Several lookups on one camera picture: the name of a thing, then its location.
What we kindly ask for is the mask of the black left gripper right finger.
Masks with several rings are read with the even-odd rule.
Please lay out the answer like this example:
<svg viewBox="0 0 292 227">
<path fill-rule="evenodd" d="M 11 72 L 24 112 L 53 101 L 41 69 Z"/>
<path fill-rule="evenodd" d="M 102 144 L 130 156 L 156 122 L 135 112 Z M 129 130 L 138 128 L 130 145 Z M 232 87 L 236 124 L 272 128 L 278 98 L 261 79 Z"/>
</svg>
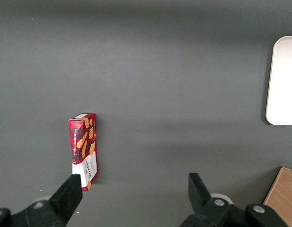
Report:
<svg viewBox="0 0 292 227">
<path fill-rule="evenodd" d="M 188 176 L 188 197 L 193 214 L 182 227 L 286 227 L 276 211 L 263 204 L 249 204 L 244 210 L 221 197 L 212 197 L 198 173 Z"/>
</svg>

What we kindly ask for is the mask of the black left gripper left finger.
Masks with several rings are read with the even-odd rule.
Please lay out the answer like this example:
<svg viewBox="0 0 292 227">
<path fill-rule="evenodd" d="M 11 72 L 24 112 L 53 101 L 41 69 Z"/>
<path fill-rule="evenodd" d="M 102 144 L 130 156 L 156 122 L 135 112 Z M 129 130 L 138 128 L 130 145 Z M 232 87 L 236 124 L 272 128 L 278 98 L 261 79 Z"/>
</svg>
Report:
<svg viewBox="0 0 292 227">
<path fill-rule="evenodd" d="M 0 227 L 65 227 L 81 200 L 81 177 L 72 174 L 47 200 L 37 200 L 16 214 L 0 208 Z"/>
</svg>

